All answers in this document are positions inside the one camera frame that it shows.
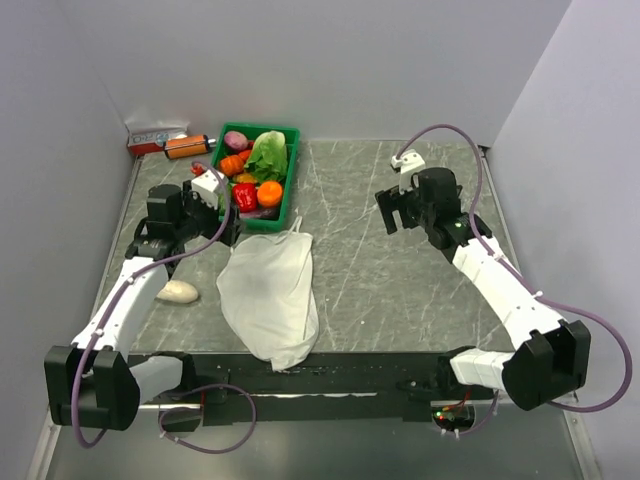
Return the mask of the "white camisole garment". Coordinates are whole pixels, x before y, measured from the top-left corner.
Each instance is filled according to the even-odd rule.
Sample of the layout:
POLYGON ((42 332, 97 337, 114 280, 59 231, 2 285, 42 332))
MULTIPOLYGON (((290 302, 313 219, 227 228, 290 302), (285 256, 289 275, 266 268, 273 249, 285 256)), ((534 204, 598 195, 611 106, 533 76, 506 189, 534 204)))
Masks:
POLYGON ((287 230, 238 243, 216 281, 227 324, 275 372, 303 362, 319 335, 313 236, 300 230, 302 220, 298 216, 287 230))

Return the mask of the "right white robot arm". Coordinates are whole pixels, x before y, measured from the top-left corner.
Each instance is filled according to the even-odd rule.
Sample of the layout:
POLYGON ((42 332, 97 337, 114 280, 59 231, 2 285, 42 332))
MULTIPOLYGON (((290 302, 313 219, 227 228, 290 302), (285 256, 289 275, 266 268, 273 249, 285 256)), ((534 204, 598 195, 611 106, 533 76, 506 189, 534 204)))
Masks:
POLYGON ((512 265, 486 223, 463 211, 462 188, 451 170, 415 166, 398 172, 398 185, 375 195, 387 232, 421 228, 479 291, 513 347, 448 352, 436 376, 439 391, 455 399, 471 385, 501 390, 529 411, 582 387, 591 344, 587 327, 567 322, 510 273, 512 265))

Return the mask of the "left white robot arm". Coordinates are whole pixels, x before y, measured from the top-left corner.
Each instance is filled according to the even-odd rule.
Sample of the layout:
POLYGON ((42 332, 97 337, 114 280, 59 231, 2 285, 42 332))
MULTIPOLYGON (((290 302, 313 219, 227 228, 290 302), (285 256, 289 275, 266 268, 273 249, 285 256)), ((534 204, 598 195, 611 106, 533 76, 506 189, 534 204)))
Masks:
POLYGON ((167 394, 177 402, 198 388, 191 355, 160 352, 137 365, 128 362, 131 346, 156 295, 188 257, 185 246, 205 238, 211 246, 231 247, 240 230, 239 210, 231 200, 219 210, 206 193, 186 181, 151 188, 147 214, 125 251, 119 277, 103 304, 68 346, 52 347, 44 359, 52 420, 80 435, 85 428, 123 431, 140 405, 167 394))

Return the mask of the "red bell pepper toy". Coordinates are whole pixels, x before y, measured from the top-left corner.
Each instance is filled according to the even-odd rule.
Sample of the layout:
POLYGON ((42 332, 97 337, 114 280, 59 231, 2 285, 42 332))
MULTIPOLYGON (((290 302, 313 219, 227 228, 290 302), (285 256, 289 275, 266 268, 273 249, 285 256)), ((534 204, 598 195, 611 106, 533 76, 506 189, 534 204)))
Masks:
POLYGON ((232 187, 235 204, 241 213, 249 213, 258 209, 257 188, 252 183, 238 183, 232 187))

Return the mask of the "white radish toy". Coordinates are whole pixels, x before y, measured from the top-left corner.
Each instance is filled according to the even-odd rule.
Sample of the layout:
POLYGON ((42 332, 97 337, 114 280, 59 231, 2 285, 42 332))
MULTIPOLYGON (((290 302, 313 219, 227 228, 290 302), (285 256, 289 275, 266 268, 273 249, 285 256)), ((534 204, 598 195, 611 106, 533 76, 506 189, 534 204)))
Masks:
POLYGON ((175 304, 191 304, 199 299, 199 292, 192 284, 182 280, 169 280, 156 295, 160 301, 175 304))

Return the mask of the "orange cylinder bottle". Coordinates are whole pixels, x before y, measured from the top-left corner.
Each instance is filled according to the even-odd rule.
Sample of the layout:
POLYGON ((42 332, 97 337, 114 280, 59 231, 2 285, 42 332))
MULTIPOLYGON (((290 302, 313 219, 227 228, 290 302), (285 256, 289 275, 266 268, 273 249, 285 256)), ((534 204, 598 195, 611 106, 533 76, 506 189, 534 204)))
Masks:
POLYGON ((163 151, 169 160, 177 160, 211 153, 216 143, 207 135, 187 136, 167 140, 163 151))

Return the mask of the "small orange pumpkin toy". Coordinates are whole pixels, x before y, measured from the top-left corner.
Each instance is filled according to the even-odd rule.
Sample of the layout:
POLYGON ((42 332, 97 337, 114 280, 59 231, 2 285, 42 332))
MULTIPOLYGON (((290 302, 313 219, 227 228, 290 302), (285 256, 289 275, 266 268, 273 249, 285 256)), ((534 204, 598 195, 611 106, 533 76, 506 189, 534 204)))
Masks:
POLYGON ((230 155, 221 159, 218 163, 218 170, 227 177, 233 177, 244 171, 245 161, 239 155, 230 155))

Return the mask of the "yellow pepper toy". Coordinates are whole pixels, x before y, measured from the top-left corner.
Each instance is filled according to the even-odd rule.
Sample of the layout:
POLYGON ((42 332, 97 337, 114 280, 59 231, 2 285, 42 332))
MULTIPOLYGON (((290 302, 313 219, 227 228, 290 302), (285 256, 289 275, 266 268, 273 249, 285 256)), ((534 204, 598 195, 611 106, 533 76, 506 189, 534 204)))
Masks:
POLYGON ((249 183, 258 184, 259 181, 249 172, 243 172, 233 177, 233 182, 236 184, 249 183))

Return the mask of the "purple eggplant toy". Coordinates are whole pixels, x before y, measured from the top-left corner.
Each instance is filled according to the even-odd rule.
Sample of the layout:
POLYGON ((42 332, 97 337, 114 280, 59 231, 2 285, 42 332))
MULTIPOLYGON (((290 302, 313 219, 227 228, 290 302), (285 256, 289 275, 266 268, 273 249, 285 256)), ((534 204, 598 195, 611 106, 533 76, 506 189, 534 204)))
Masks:
POLYGON ((249 212, 241 212, 240 217, 245 220, 274 221, 279 218, 279 208, 258 208, 249 212))

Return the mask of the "red white carton box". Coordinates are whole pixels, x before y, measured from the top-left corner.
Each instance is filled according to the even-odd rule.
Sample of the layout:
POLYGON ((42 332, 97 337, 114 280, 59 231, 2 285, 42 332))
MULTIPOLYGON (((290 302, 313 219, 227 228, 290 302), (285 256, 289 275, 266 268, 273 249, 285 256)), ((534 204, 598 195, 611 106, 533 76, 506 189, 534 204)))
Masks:
POLYGON ((129 134, 127 149, 134 157, 162 152, 169 140, 185 138, 187 131, 182 128, 133 132, 129 134))

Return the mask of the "orange fruit toy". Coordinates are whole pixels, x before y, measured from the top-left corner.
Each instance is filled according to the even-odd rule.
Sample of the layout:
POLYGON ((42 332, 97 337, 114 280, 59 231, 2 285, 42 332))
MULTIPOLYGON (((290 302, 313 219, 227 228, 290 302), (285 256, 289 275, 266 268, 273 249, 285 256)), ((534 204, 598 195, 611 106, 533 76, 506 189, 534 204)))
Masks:
POLYGON ((284 188, 277 181, 266 181, 257 189, 257 200, 263 208, 278 207, 284 197, 284 188))

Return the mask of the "purple onion toy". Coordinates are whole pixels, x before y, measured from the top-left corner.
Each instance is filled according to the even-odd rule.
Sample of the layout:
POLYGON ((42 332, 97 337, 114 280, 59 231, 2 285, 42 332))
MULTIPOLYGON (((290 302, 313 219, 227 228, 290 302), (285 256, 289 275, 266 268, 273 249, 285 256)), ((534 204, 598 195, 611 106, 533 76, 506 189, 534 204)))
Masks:
POLYGON ((249 148, 248 138, 243 133, 235 130, 224 134, 223 143, 232 152, 241 152, 249 148))

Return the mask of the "green plastic bin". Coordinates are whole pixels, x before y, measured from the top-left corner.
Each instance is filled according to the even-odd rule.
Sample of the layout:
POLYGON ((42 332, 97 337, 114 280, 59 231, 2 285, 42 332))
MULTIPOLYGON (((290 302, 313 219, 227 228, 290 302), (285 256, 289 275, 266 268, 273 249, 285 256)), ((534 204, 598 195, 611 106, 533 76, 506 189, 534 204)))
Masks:
POLYGON ((248 230, 284 228, 299 144, 296 127, 241 122, 222 127, 212 164, 229 180, 248 230))

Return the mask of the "green lettuce toy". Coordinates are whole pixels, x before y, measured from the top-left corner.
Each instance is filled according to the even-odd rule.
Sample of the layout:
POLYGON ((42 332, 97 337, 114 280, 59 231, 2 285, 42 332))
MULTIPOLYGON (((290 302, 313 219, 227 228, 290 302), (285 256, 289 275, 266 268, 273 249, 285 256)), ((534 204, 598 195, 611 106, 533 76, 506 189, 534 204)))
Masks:
POLYGON ((281 182, 288 170, 288 150, 285 135, 276 130, 260 134, 245 163, 245 171, 251 173, 259 183, 281 182))

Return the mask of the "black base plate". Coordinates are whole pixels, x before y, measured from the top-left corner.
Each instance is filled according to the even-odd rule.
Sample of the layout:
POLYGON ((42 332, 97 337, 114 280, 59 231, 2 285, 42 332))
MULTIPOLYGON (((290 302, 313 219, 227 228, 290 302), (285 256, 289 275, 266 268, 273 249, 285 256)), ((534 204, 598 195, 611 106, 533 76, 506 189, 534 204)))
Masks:
POLYGON ((286 373, 248 353, 194 353, 195 376, 153 404, 200 407, 206 426, 267 421, 399 418, 429 422, 435 403, 488 400, 460 385, 440 352, 312 353, 286 373))

